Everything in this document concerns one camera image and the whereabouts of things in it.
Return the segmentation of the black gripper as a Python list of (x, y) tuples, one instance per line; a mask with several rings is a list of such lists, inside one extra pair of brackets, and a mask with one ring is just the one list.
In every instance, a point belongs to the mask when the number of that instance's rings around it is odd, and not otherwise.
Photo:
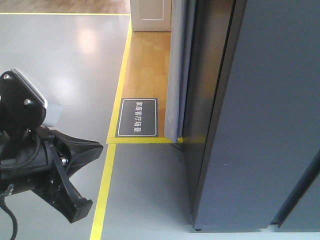
[(45, 113), (10, 70), (0, 76), (0, 197), (32, 191), (75, 223), (93, 201), (69, 178), (97, 160), (103, 146), (42, 126)]

